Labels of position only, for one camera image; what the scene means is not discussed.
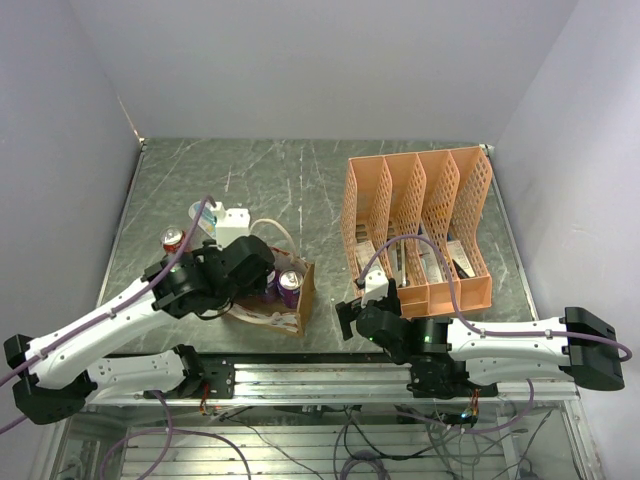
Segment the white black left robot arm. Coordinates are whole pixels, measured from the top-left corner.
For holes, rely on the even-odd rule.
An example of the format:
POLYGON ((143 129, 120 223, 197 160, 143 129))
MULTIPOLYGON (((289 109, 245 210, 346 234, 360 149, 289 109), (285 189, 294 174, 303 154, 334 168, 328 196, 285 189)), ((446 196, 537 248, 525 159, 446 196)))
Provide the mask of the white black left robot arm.
POLYGON ((49 335, 15 335, 4 343, 17 409, 36 425, 71 417, 96 399, 160 392, 200 393, 206 373, 195 349, 113 357, 136 337, 183 317, 201 316, 261 293, 275 268, 272 250, 254 235, 224 248, 206 243, 164 256, 118 296, 49 335))

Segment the red soda can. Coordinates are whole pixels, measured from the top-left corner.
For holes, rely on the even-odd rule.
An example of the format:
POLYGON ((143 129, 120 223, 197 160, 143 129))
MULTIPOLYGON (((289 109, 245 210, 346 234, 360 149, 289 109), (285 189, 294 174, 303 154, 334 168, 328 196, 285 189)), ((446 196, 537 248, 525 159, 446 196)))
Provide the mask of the red soda can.
POLYGON ((166 254, 175 254, 183 245, 186 233, 176 226, 165 228, 160 234, 160 244, 166 254))

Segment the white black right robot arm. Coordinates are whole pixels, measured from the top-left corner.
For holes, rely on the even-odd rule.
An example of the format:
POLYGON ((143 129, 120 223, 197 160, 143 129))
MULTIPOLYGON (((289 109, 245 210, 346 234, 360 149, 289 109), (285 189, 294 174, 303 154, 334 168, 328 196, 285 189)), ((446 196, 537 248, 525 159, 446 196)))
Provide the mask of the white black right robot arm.
POLYGON ((625 386, 614 328, 582 307, 547 320, 471 327, 446 317, 407 320, 390 300, 340 302, 335 310, 344 339, 360 335, 408 366, 416 398, 495 396, 501 383, 534 379, 594 391, 625 386))

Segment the brown canvas tote bag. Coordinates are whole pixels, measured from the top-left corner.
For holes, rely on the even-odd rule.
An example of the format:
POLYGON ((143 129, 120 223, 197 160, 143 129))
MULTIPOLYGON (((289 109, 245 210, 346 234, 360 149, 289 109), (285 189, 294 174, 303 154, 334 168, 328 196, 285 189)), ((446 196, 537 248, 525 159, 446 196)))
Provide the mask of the brown canvas tote bag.
POLYGON ((247 324, 277 331, 292 337, 303 337, 313 309, 315 264, 309 263, 299 255, 293 237, 276 220, 268 218, 257 219, 250 226, 250 232, 253 232, 259 225, 275 227, 287 242, 285 249, 275 246, 270 247, 275 257, 274 270, 277 271, 277 287, 278 277, 282 271, 293 269, 300 272, 304 277, 298 306, 295 310, 287 308, 283 304, 280 294, 275 302, 267 304, 262 300, 263 291, 260 294, 239 298, 225 313, 247 324))

